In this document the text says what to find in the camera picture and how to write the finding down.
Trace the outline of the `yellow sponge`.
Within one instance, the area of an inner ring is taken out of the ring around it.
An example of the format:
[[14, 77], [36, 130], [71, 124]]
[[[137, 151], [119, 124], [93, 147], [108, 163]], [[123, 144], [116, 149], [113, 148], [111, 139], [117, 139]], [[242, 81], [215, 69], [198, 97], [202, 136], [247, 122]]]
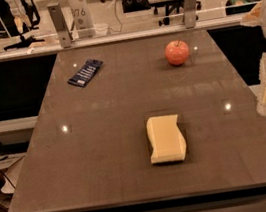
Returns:
[[147, 135], [152, 146], [152, 164], [183, 161], [186, 156], [186, 141], [177, 123], [176, 114], [150, 117], [147, 120]]

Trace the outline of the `blue rxbar wrapper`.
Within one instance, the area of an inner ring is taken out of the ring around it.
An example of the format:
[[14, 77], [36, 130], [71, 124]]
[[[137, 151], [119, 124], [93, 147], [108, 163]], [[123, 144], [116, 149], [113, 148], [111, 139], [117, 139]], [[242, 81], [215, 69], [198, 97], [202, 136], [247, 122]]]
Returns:
[[77, 87], [86, 87], [86, 85], [92, 80], [95, 74], [100, 70], [103, 65], [103, 61], [100, 60], [87, 60], [82, 68], [68, 80], [68, 84], [75, 85]]

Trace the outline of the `red apple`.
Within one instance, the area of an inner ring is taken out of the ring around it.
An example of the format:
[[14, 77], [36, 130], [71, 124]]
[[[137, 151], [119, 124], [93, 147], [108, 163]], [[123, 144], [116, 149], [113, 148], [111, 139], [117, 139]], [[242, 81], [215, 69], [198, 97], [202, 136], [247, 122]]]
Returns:
[[180, 66], [187, 61], [190, 50], [186, 42], [173, 40], [166, 45], [164, 52], [165, 58], [170, 65]]

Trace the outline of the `white numbered pillar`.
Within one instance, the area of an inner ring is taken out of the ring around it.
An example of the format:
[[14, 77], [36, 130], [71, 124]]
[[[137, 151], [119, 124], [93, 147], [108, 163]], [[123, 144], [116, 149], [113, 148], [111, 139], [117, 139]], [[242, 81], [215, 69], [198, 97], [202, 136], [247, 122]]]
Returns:
[[86, 0], [68, 0], [68, 5], [70, 6], [79, 38], [94, 37], [96, 35], [95, 27]]

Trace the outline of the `right metal bracket post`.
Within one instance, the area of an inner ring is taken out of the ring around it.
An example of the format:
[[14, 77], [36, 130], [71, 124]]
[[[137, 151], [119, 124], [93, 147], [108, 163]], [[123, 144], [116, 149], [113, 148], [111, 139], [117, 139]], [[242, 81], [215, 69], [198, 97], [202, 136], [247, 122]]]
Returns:
[[183, 20], [187, 29], [194, 28], [196, 25], [196, 0], [184, 0]]

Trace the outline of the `metal bracket post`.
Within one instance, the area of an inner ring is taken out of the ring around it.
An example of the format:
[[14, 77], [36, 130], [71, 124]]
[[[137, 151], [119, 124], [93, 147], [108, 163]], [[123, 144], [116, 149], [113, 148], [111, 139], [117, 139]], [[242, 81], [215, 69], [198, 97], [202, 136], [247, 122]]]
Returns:
[[196, 0], [184, 0], [183, 20], [187, 29], [194, 28], [196, 25]]
[[72, 36], [70, 35], [63, 12], [61, 11], [61, 6], [55, 2], [49, 4], [47, 7], [61, 47], [64, 49], [70, 48], [72, 45]]

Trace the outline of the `left metal bracket post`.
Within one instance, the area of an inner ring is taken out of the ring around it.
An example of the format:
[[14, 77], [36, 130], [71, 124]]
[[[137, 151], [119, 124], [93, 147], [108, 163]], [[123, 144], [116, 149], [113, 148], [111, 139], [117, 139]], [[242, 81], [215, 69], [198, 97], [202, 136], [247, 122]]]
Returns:
[[64, 49], [70, 48], [72, 45], [72, 36], [70, 35], [63, 12], [61, 11], [61, 6], [55, 2], [49, 4], [47, 7], [61, 47]]

